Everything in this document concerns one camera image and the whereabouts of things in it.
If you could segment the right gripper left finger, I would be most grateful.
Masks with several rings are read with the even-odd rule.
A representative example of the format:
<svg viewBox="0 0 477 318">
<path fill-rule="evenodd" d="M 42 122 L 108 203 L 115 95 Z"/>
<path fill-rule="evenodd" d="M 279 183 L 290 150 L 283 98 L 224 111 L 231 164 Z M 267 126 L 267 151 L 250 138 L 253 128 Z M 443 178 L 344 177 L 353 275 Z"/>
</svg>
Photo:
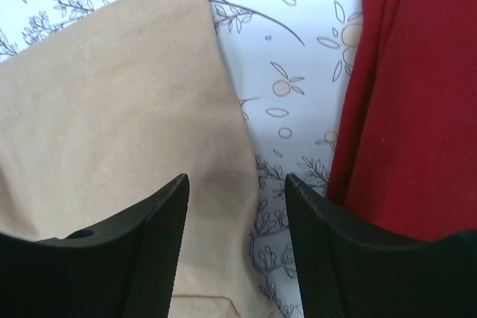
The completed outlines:
<svg viewBox="0 0 477 318">
<path fill-rule="evenodd" d="M 189 201 L 181 174 L 63 239 L 1 236 L 3 317 L 166 317 Z"/>
</svg>

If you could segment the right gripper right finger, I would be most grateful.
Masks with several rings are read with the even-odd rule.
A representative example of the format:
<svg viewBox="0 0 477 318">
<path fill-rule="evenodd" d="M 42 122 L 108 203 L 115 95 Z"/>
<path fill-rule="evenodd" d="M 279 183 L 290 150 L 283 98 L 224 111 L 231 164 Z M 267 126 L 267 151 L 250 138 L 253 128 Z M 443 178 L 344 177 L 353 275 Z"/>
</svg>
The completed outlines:
<svg viewBox="0 0 477 318">
<path fill-rule="evenodd" d="M 293 174 L 285 202 L 305 317 L 476 315 L 474 231 L 428 242 L 397 235 Z"/>
</svg>

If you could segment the beige t shirt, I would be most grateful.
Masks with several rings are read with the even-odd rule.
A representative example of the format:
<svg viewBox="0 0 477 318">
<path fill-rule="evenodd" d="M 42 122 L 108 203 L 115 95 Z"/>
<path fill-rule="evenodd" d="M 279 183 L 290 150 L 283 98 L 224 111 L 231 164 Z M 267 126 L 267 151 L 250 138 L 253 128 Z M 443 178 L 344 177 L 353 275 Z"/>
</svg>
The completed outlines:
<svg viewBox="0 0 477 318">
<path fill-rule="evenodd" d="M 277 317 L 247 255 L 259 184 L 208 0 L 118 0 L 1 64 L 1 230 L 65 236 L 179 174 L 171 317 Z"/>
</svg>

